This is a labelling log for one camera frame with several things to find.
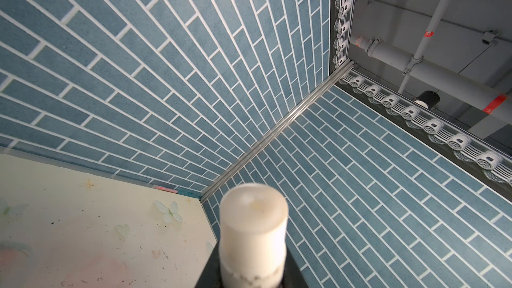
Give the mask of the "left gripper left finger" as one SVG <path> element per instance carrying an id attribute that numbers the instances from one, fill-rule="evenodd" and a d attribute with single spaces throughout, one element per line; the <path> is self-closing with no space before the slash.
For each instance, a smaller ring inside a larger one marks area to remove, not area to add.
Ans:
<path id="1" fill-rule="evenodd" d="M 221 288 L 219 244 L 213 248 L 207 263 L 199 276 L 195 288 Z"/>

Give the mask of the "white lace trim strip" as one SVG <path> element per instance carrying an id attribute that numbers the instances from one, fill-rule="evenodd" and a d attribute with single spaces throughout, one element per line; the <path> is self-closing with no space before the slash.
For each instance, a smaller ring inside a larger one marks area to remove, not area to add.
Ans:
<path id="1" fill-rule="evenodd" d="M 352 45 L 352 37 L 380 39 L 414 55 L 439 0 L 334 0 L 336 65 L 355 60 L 345 79 L 354 92 L 432 143 L 441 145 L 477 173 L 500 184 L 511 183 L 511 124 L 464 103 L 414 77 L 402 94 L 402 71 Z M 511 97 L 511 33 L 484 17 L 485 0 L 451 0 L 429 42 L 423 60 L 449 69 Z M 435 91 L 440 102 L 425 109 L 413 101 Z"/>

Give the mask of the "grey ceiling pipe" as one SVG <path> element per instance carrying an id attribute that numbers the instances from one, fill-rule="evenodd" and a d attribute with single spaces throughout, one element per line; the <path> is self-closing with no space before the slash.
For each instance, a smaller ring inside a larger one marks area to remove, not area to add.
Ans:
<path id="1" fill-rule="evenodd" d="M 402 72 L 413 57 L 412 54 L 380 39 L 352 37 L 350 43 L 364 50 L 369 57 Z M 408 74 L 504 123 L 511 124 L 511 97 L 508 95 L 427 60 L 414 65 Z"/>

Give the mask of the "white glue stick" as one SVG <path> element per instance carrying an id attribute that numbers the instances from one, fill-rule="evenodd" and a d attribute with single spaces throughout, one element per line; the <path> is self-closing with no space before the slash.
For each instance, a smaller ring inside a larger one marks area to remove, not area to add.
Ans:
<path id="1" fill-rule="evenodd" d="M 278 190 L 259 183 L 229 190 L 220 205 L 219 259 L 224 287 L 280 287 L 289 207 Z"/>

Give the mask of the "thin white ceiling pipe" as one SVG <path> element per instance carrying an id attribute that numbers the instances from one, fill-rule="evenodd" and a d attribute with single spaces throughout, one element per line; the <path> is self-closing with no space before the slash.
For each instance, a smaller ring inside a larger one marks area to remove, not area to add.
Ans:
<path id="1" fill-rule="evenodd" d="M 405 90 L 405 87 L 410 79 L 410 73 L 413 68 L 420 64 L 423 61 L 424 53 L 431 41 L 440 21 L 443 17 L 449 3 L 451 0 L 439 0 L 437 7 L 430 19 L 430 22 L 425 30 L 424 36 L 422 37 L 418 48 L 416 49 L 414 55 L 410 58 L 409 63 L 406 65 L 405 70 L 403 71 L 404 79 L 401 82 L 401 85 L 398 89 L 398 93 L 402 94 Z"/>

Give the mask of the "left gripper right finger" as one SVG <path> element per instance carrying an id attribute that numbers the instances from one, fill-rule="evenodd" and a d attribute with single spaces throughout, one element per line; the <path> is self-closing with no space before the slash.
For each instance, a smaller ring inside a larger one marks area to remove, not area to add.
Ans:
<path id="1" fill-rule="evenodd" d="M 283 271 L 283 287 L 284 288 L 308 288 L 305 277 L 301 273 L 294 257 L 292 256 L 289 248 L 287 248 L 287 255 L 285 259 Z"/>

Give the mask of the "black ceiling fixture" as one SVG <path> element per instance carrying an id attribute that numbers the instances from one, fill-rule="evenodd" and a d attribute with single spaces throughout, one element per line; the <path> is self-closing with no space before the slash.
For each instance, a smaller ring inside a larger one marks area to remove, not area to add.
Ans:
<path id="1" fill-rule="evenodd" d="M 425 109 L 432 109 L 440 102 L 440 96 L 435 91 L 424 91 L 421 95 L 415 98 L 413 101 L 417 105 L 424 107 Z"/>

